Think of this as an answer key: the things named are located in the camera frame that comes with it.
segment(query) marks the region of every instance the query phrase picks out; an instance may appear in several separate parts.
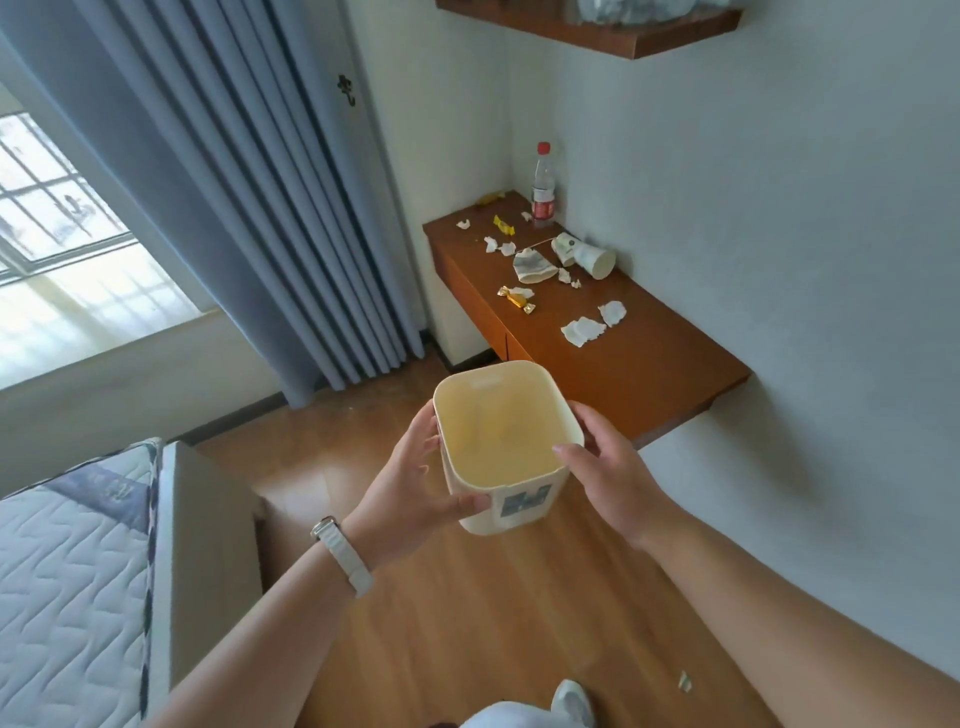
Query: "yellow candy wrapper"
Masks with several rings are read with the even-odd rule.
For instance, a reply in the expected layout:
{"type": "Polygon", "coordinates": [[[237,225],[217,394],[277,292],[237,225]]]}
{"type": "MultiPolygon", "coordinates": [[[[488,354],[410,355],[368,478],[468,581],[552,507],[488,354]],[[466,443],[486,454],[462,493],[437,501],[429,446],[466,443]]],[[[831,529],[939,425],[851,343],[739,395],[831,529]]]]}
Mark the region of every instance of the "yellow candy wrapper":
{"type": "Polygon", "coordinates": [[[496,225],[500,232],[504,235],[516,235],[516,230],[513,225],[507,225],[503,220],[500,219],[499,215],[493,216],[493,224],[496,225]]]}

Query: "blue curtain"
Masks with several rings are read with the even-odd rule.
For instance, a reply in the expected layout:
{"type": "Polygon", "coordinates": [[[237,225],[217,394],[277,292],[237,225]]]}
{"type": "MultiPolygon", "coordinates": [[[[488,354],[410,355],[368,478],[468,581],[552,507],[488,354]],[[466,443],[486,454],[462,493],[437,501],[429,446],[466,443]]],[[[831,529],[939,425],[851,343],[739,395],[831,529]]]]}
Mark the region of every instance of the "blue curtain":
{"type": "Polygon", "coordinates": [[[301,3],[0,0],[23,67],[294,406],[423,356],[301,3]]]}

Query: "watch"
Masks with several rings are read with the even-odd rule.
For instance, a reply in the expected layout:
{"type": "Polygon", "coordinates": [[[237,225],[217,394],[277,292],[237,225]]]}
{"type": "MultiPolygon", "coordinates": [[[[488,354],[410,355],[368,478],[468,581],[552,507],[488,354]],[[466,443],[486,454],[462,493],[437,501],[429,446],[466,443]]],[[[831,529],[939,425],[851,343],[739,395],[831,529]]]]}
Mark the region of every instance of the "watch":
{"type": "Polygon", "coordinates": [[[327,516],[317,523],[310,530],[310,535],[317,541],[322,541],[326,550],[337,560],[341,569],[347,574],[350,586],[357,592],[358,599],[370,590],[373,586],[373,575],[363,563],[360,554],[350,545],[333,516],[327,516]]]}

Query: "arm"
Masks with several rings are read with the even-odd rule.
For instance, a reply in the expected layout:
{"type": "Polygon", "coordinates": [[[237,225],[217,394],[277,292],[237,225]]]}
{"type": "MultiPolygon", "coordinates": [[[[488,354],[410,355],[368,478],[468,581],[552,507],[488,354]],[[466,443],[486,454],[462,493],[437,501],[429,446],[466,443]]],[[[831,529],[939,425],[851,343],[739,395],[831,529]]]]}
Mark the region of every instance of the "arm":
{"type": "Polygon", "coordinates": [[[588,446],[554,450],[600,516],[667,572],[785,728],[956,724],[960,683],[687,514],[613,425],[585,405],[571,406],[588,446]]]}
{"type": "MultiPolygon", "coordinates": [[[[342,524],[370,571],[410,553],[441,525],[490,507],[486,496],[425,493],[423,459],[439,444],[436,432],[430,401],[342,524]]],[[[146,726],[293,726],[353,599],[340,565],[323,545],[313,545],[177,685],[146,726]]]]}

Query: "right hand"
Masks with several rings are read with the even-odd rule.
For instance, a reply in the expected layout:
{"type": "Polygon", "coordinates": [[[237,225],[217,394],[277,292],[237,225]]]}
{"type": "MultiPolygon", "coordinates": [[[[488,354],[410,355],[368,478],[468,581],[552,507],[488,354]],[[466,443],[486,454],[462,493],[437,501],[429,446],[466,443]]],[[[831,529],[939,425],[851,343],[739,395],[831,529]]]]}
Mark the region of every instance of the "right hand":
{"type": "Polygon", "coordinates": [[[664,493],[626,437],[592,407],[572,401],[587,446],[553,451],[583,483],[600,517],[634,548],[644,548],[652,528],[682,512],[664,493]]]}

